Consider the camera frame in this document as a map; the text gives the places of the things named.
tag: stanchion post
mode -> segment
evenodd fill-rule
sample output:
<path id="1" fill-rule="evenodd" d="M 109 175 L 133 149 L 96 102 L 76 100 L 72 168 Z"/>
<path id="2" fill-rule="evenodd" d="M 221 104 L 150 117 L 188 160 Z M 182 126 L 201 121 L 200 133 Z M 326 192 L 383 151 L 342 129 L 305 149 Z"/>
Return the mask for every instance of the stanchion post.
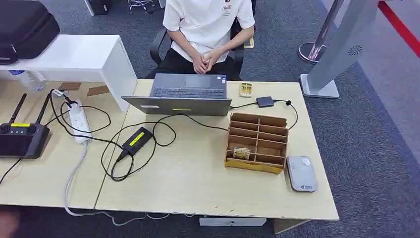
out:
<path id="1" fill-rule="evenodd" d="M 328 29 L 330 25 L 334 22 L 335 17 L 337 16 L 338 11 L 343 5 L 344 0 L 334 0 L 332 3 L 331 9 L 328 12 L 327 18 L 321 27 L 321 31 L 318 34 L 315 42 L 306 42 L 299 46 L 299 57 L 309 63 L 318 63 L 319 59 L 327 49 L 327 46 L 323 45 Z"/>

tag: brown cardboard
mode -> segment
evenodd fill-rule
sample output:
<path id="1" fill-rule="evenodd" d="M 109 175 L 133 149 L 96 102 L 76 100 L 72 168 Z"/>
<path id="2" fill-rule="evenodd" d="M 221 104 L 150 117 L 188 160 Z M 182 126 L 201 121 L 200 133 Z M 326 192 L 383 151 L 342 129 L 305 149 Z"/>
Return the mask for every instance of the brown cardboard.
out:
<path id="1" fill-rule="evenodd" d="M 228 130 L 225 167 L 279 174 L 285 167 L 286 119 L 233 113 Z M 249 160 L 233 158 L 235 148 L 251 150 Z"/>
<path id="2" fill-rule="evenodd" d="M 79 90 L 81 84 L 82 83 L 62 83 L 58 89 L 65 91 L 76 91 Z"/>
<path id="3" fill-rule="evenodd" d="M 104 94 L 104 93 L 109 93 L 109 89 L 106 85 L 90 88 L 87 96 L 89 97 L 89 96 L 94 96 L 94 95 L 99 95 L 99 94 Z"/>

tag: chair backrest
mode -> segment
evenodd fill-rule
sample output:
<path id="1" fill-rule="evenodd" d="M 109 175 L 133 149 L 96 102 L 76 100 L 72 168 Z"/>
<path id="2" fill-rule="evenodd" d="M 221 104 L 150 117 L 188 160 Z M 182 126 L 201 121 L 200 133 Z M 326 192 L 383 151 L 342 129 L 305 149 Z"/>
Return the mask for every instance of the chair backrest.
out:
<path id="1" fill-rule="evenodd" d="M 252 4 L 252 13 L 255 16 L 257 0 L 251 0 L 251 4 Z M 235 18 L 235 21 L 233 22 L 232 27 L 230 28 L 230 39 L 233 39 L 241 30 L 242 30 L 242 27 L 239 24 L 238 19 Z"/>

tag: white t-shirt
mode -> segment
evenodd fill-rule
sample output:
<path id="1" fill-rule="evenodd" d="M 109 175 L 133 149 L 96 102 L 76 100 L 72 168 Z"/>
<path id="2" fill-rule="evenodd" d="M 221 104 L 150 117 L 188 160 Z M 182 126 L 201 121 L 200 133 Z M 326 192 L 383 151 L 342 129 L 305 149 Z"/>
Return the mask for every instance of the white t-shirt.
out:
<path id="1" fill-rule="evenodd" d="M 163 25 L 169 31 L 180 30 L 199 53 L 206 55 L 230 41 L 235 18 L 243 29 L 255 24 L 251 0 L 167 0 Z M 193 61 L 175 41 L 171 47 Z M 227 55 L 217 62 L 225 61 Z"/>

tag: portable wifi device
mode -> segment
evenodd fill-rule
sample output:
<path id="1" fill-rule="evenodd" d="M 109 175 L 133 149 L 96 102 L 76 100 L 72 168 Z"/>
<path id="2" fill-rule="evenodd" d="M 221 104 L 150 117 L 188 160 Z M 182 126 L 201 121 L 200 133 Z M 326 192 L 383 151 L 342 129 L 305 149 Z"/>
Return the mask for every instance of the portable wifi device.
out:
<path id="1" fill-rule="evenodd" d="M 308 156 L 287 157 L 292 188 L 299 192 L 315 192 L 318 190 L 315 170 Z"/>
<path id="2" fill-rule="evenodd" d="M 41 156 L 50 132 L 48 127 L 41 125 L 41 119 L 48 105 L 50 94 L 45 99 L 35 123 L 15 123 L 14 121 L 25 98 L 26 94 L 23 94 L 9 123 L 0 125 L 0 159 L 37 159 Z"/>

